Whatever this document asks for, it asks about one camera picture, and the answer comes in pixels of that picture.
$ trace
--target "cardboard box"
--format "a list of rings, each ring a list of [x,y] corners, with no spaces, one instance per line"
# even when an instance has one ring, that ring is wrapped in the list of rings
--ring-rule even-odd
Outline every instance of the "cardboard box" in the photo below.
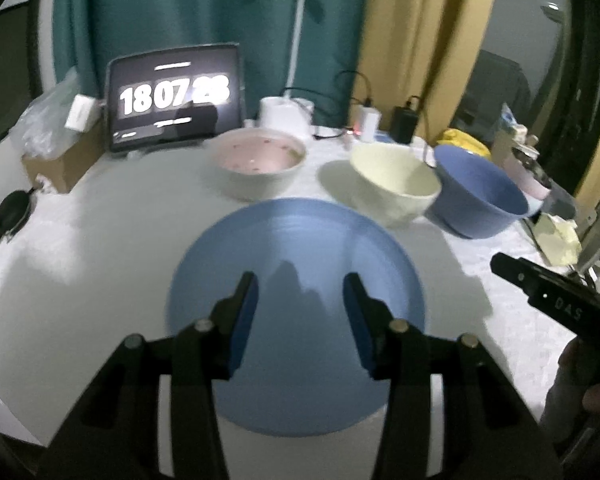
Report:
[[[38,184],[36,178],[42,175],[58,193],[69,193],[103,153],[102,121],[98,121],[58,158],[44,159],[24,155],[22,165],[32,186]]]

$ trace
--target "black round object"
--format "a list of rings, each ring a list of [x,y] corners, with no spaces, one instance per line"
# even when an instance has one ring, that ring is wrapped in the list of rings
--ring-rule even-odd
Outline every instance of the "black round object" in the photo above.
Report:
[[[26,191],[9,193],[0,204],[0,234],[16,234],[31,214],[31,196]]]

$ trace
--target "blue bowl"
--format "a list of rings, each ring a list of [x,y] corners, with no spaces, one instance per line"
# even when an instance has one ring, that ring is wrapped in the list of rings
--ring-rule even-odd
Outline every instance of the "blue bowl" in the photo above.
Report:
[[[489,238],[528,215],[528,203],[507,174],[457,146],[434,150],[442,192],[431,212],[467,238]]]
[[[342,430],[381,408],[388,381],[360,364],[342,298],[358,272],[369,295],[424,329],[413,264],[377,224],[319,200],[281,199],[232,213],[187,251],[173,277],[172,333],[206,317],[245,270],[259,298],[242,366],[214,381],[218,413],[251,431],[307,436]]]

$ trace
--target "pink bowl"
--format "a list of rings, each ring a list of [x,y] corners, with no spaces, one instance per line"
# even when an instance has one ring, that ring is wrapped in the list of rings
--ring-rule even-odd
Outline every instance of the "pink bowl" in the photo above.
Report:
[[[231,130],[208,144],[216,185],[225,194],[248,202],[282,193],[306,158],[302,141],[264,128]]]

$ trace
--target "blue plate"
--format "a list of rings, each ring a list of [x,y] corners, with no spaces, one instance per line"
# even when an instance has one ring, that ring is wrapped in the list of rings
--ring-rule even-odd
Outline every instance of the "blue plate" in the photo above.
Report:
[[[246,270],[260,301],[242,367],[214,382],[220,415],[259,433],[307,436],[348,428],[387,402],[388,382],[360,365],[342,299],[342,280],[358,272],[370,296],[424,328],[416,271],[384,229],[319,200],[240,209],[187,251],[171,284],[171,332],[208,316]]]

